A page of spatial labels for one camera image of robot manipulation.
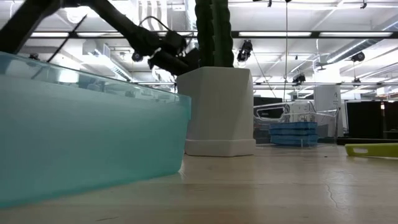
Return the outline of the black metal table frame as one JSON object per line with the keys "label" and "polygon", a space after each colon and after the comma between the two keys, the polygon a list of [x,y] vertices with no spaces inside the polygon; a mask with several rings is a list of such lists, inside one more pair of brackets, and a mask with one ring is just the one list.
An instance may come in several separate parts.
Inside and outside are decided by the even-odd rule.
{"label": "black metal table frame", "polygon": [[340,146],[346,144],[398,143],[398,139],[338,138],[336,143]]}

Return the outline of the green artificial cactus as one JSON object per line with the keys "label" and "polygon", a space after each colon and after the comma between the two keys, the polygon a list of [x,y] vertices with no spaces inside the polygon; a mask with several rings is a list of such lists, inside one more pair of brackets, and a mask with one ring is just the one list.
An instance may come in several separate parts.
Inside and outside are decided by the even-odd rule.
{"label": "green artificial cactus", "polygon": [[232,67],[234,63],[228,0],[195,0],[197,40],[202,67]]}

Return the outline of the yellow-green dish brush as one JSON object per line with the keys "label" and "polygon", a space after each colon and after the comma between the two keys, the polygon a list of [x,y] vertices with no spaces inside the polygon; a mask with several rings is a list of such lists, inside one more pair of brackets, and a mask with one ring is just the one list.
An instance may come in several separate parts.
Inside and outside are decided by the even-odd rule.
{"label": "yellow-green dish brush", "polygon": [[398,143],[346,144],[349,156],[398,158]]}

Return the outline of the white pillar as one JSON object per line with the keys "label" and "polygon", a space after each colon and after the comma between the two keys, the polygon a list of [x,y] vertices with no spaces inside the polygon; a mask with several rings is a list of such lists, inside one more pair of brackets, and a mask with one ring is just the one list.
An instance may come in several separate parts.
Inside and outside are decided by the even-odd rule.
{"label": "white pillar", "polygon": [[318,135],[336,138],[343,135],[341,114],[341,88],[337,85],[321,85],[314,88],[314,107]]}

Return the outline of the black partition panel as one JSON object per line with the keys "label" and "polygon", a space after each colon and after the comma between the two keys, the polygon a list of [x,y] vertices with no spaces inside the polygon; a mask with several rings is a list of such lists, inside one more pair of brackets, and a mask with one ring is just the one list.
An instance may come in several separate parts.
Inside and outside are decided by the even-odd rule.
{"label": "black partition panel", "polygon": [[398,140],[398,101],[346,102],[348,137]]}

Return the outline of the black monitor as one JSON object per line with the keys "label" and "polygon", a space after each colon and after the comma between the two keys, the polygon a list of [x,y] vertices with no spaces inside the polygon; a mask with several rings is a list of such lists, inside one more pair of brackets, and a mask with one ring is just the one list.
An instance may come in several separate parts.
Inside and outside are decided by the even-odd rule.
{"label": "black monitor", "polygon": [[[264,105],[270,105],[274,103],[281,103],[282,98],[268,98],[268,97],[261,97],[261,96],[255,96],[254,97],[254,106],[261,106],[261,108],[264,108]],[[253,109],[254,116],[258,118],[263,118],[263,119],[276,119],[280,118],[283,109],[277,108],[277,109],[270,109],[270,110],[263,110],[261,111],[260,109]]]}

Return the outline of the ceiling light strip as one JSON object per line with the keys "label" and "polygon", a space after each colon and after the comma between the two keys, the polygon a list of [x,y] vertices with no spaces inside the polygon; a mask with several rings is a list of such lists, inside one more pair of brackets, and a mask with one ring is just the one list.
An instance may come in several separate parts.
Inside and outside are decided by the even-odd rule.
{"label": "ceiling light strip", "polygon": [[239,32],[240,37],[310,37],[311,32]]}
{"label": "ceiling light strip", "polygon": [[393,32],[321,32],[320,37],[390,37]]}

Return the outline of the clear plastic container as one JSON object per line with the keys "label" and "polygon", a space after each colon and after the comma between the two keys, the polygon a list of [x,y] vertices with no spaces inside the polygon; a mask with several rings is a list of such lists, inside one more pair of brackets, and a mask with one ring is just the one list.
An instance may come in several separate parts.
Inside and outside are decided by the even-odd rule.
{"label": "clear plastic container", "polygon": [[312,101],[290,101],[254,107],[257,144],[315,147],[334,144],[339,132],[339,107],[317,109]]}

